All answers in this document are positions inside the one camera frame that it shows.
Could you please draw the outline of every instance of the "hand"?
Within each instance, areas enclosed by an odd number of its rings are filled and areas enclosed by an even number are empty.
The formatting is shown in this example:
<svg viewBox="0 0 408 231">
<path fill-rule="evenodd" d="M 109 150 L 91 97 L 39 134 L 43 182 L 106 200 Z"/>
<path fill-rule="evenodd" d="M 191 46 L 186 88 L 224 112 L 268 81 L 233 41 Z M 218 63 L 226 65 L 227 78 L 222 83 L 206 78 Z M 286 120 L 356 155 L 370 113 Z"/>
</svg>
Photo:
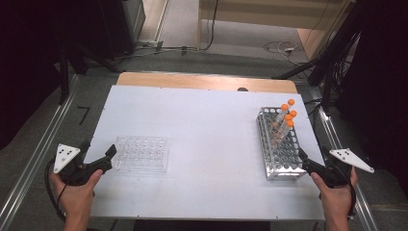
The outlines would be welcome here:
<svg viewBox="0 0 408 231">
<path fill-rule="evenodd" d="M 82 186 L 66 186 L 60 201 L 63 204 L 66 220 L 64 230 L 87 230 L 90 208 L 93 200 L 93 189 L 102 176 L 103 171 L 97 170 Z M 50 179 L 53 182 L 56 194 L 60 195 L 65 187 L 57 173 L 52 172 Z"/>
<path fill-rule="evenodd" d="M 320 190 L 324 217 L 329 230 L 348 230 L 347 215 L 351 206 L 350 187 L 345 185 L 330 189 L 317 173 L 312 172 L 311 176 Z M 354 168 L 351 170 L 350 181 L 353 187 L 357 185 L 358 177 Z"/>
</svg>

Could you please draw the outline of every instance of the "white table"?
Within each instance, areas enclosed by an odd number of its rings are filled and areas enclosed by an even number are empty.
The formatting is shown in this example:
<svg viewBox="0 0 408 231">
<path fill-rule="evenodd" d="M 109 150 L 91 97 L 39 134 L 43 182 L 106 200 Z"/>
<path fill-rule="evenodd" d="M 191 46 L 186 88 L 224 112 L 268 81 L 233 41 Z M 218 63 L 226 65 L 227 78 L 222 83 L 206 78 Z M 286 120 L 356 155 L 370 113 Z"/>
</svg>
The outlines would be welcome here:
<svg viewBox="0 0 408 231">
<path fill-rule="evenodd" d="M 85 162 L 102 157 L 119 136 L 161 137 L 170 140 L 168 167 L 165 173 L 108 171 L 95 188 L 91 215 L 324 219 L 308 175 L 295 182 L 266 178 L 255 119 L 261 107 L 289 98 L 296 101 L 300 145 L 322 163 L 298 94 L 113 86 Z"/>
</svg>

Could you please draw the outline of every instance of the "orange cap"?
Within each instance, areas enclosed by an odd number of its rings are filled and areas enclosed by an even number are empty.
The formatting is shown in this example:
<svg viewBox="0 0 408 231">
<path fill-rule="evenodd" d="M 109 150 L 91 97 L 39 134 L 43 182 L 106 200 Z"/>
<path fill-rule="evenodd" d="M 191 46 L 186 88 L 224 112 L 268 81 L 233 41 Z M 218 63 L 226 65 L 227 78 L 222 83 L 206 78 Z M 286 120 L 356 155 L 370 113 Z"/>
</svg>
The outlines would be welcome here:
<svg viewBox="0 0 408 231">
<path fill-rule="evenodd" d="M 289 112 L 289 115 L 291 115 L 292 117 L 295 117 L 295 116 L 297 115 L 297 111 L 291 110 L 291 111 Z"/>
<path fill-rule="evenodd" d="M 282 109 L 283 111 L 288 110 L 288 104 L 282 104 L 281 109 Z"/>
<path fill-rule="evenodd" d="M 293 120 L 288 120 L 288 121 L 286 121 L 286 125 L 287 125 L 288 127 L 293 127 L 293 126 L 294 126 Z"/>
<path fill-rule="evenodd" d="M 294 100 L 293 100 L 293 99 L 288 100 L 288 104 L 289 104 L 289 105 L 293 105 L 293 104 L 294 104 Z"/>
<path fill-rule="evenodd" d="M 291 115 L 289 115 L 289 114 L 286 114 L 285 115 L 285 120 L 291 120 L 292 119 L 292 116 Z"/>
</svg>

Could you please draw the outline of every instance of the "test tube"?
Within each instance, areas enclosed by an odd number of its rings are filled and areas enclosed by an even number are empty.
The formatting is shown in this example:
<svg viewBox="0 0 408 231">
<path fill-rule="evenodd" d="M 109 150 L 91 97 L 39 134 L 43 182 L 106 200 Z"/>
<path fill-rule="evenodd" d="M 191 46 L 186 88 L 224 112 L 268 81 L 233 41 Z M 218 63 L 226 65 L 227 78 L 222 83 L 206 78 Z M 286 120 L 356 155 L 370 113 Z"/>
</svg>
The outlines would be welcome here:
<svg viewBox="0 0 408 231">
<path fill-rule="evenodd" d="M 281 111 L 276 115 L 276 118 L 270 124 L 272 127 L 276 127 L 280 122 L 282 122 L 283 117 L 288 113 L 288 104 L 282 104 Z"/>
<path fill-rule="evenodd" d="M 276 132 L 281 133 L 287 126 L 286 124 L 289 120 L 293 120 L 293 117 L 290 114 L 286 114 L 284 116 L 284 119 L 282 120 L 282 123 L 277 125 L 278 129 L 276 129 L 277 130 Z"/>
<path fill-rule="evenodd" d="M 290 108 L 291 106 L 293 106 L 293 104 L 294 104 L 294 99 L 289 99 L 288 100 L 288 107 Z"/>
<path fill-rule="evenodd" d="M 286 126 L 281 132 L 276 133 L 275 138 L 278 142 L 281 142 L 291 131 L 291 129 L 294 127 L 294 122 L 293 120 L 288 120 L 286 121 Z"/>
</svg>

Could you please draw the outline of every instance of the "black panel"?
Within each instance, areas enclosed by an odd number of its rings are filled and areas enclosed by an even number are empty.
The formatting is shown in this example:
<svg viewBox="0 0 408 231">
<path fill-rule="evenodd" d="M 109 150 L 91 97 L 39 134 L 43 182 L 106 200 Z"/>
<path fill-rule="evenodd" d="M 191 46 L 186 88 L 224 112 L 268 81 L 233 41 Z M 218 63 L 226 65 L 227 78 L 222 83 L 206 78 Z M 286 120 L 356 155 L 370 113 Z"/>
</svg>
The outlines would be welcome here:
<svg viewBox="0 0 408 231">
<path fill-rule="evenodd" d="M 402 2 L 372 5 L 336 105 L 367 139 L 370 158 L 398 177 L 408 195 L 408 17 Z"/>
</svg>

